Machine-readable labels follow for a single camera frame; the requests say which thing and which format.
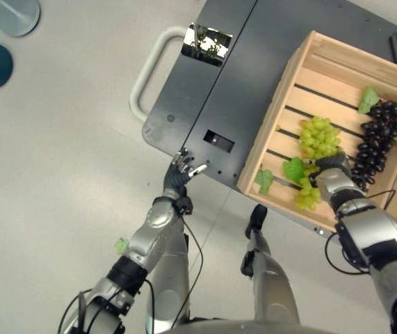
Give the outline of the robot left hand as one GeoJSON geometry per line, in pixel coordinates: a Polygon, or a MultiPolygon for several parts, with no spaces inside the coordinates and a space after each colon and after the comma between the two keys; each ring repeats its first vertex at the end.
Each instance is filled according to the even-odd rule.
{"type": "Polygon", "coordinates": [[[208,168],[208,164],[193,166],[192,163],[194,160],[195,158],[190,156],[189,151],[186,148],[180,149],[174,155],[164,176],[164,193],[166,191],[175,193],[176,199],[186,196],[187,183],[208,168]]]}

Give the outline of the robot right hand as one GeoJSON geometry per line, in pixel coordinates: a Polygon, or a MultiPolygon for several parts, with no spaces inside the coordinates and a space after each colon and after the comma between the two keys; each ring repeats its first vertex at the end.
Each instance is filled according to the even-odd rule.
{"type": "Polygon", "coordinates": [[[313,166],[317,167],[318,170],[310,173],[309,180],[311,182],[351,180],[352,177],[348,157],[343,153],[314,160],[313,166]]]}

